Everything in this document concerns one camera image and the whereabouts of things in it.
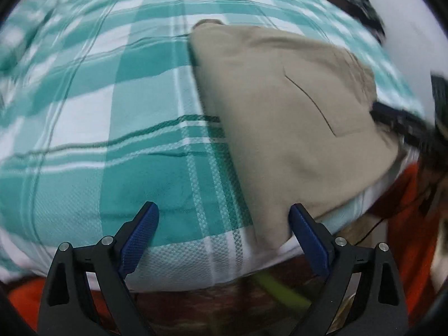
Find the orange red garment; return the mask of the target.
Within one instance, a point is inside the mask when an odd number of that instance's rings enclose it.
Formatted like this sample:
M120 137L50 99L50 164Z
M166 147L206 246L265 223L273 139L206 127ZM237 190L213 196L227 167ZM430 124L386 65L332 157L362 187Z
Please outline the orange red garment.
M447 217L447 206L439 205L432 214L423 214L418 194L425 186L418 164L404 170L396 183L378 199L369 212L387 221L387 242L392 250L402 280L410 325L416 325L434 302L442 281L446 277L442 256L442 226ZM156 299L162 306L151 306L147 295L140 294L138 304L147 316L154 316L160 325L174 322L172 334L186 324L194 332L205 330L205 317L217 314L228 317L231 310L247 311L261 301L264 308L273 306L262 291L247 292L248 304L236 303L236 288L223 288L215 304L208 302L209 293L189 292L158 293Z

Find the teal plaid bed sheet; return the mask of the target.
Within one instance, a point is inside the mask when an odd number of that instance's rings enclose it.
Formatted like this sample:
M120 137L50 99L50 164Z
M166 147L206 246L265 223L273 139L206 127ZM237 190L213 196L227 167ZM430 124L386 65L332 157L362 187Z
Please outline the teal plaid bed sheet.
M423 109L386 52L325 0L23 0L1 28L1 281L49 271L146 201L160 224L137 292L195 290L301 253L255 243L218 117L188 51L199 20L271 27L347 48L380 101Z

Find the pile of dark clothes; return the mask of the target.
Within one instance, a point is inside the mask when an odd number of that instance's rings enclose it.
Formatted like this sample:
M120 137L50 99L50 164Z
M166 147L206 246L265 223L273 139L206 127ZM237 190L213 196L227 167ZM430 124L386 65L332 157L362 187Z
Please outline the pile of dark clothes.
M362 24L383 45L386 41L384 22L370 0L327 0Z

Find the beige khaki pants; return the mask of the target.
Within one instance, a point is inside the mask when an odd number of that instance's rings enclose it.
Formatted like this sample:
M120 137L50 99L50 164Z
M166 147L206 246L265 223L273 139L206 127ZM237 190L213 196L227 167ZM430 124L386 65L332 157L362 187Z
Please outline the beige khaki pants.
M380 180L402 155L376 124L373 71L339 46L265 27L198 22L200 92L216 110L254 231L277 248L288 212L319 217Z

